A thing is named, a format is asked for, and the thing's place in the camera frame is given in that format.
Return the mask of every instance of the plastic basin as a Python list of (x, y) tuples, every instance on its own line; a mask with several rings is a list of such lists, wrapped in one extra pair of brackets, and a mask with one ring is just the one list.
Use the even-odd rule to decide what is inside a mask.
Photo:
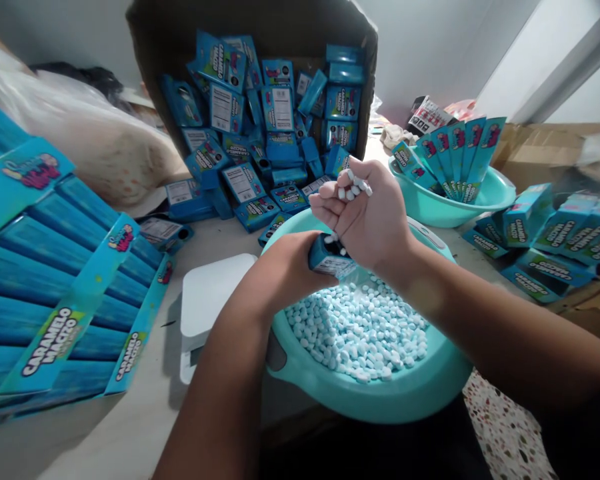
[(426, 190), (394, 170), (391, 160), (389, 169), (400, 184), (409, 216), (432, 227), (456, 228), (483, 213), (508, 208), (515, 200), (515, 186), (492, 167), (487, 170), (474, 205), (450, 200)]
[[(412, 219), (409, 223), (419, 241), (454, 261), (440, 238)], [(280, 236), (306, 230), (331, 232), (310, 210), (305, 210), (278, 228), (265, 251)], [(366, 275), (362, 269), (358, 270), (354, 275)], [(342, 415), (372, 423), (407, 423), (434, 414), (460, 393), (472, 369), (460, 351), (432, 325), (427, 329), (428, 351), (423, 360), (416, 361), (412, 369), (394, 372), (391, 381), (368, 384), (360, 384), (316, 362), (300, 346), (283, 311), (274, 317), (272, 332), (267, 352), (267, 370), (271, 376), (297, 385)]]

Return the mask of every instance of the bowl handle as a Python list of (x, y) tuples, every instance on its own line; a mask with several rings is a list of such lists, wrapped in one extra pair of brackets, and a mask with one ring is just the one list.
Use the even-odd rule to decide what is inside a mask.
[(453, 258), (451, 256), (451, 250), (445, 242), (442, 241), (440, 237), (438, 237), (434, 232), (426, 228), (422, 223), (418, 222), (418, 220), (414, 220), (411, 217), (407, 217), (407, 221), (409, 222), (409, 226), (418, 230), (418, 232), (422, 233), (435, 247), (440, 250), (440, 252), (448, 257)]

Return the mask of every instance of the plastic bag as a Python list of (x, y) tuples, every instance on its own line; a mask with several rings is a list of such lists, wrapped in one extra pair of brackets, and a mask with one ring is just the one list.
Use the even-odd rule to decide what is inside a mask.
[(0, 50), (0, 108), (30, 135), (44, 137), (75, 174), (112, 206), (140, 203), (182, 171), (171, 139), (113, 107), (98, 90), (63, 75), (32, 76)]

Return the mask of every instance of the pile of candy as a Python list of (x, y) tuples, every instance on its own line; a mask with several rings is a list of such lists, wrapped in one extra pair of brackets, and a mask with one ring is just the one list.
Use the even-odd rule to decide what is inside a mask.
[(429, 323), (376, 276), (324, 289), (285, 310), (316, 362), (360, 383), (389, 381), (427, 354)]

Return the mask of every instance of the stack of boxes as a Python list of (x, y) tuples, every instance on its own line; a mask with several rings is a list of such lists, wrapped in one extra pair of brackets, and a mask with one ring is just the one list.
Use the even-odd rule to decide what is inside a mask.
[(478, 220), (464, 238), (492, 258), (511, 253), (513, 264), (502, 275), (551, 303), (596, 276), (600, 197), (574, 193), (554, 210), (551, 184), (533, 185), (512, 207)]
[(125, 391), (173, 262), (0, 112), (0, 419)]
[(169, 216), (186, 223), (235, 215), (247, 232), (275, 230), (348, 165), (364, 50), (328, 45), (325, 71), (311, 75), (290, 60), (260, 61), (250, 35), (198, 30), (196, 44), (187, 64), (193, 84), (161, 78), (193, 176), (167, 185)]

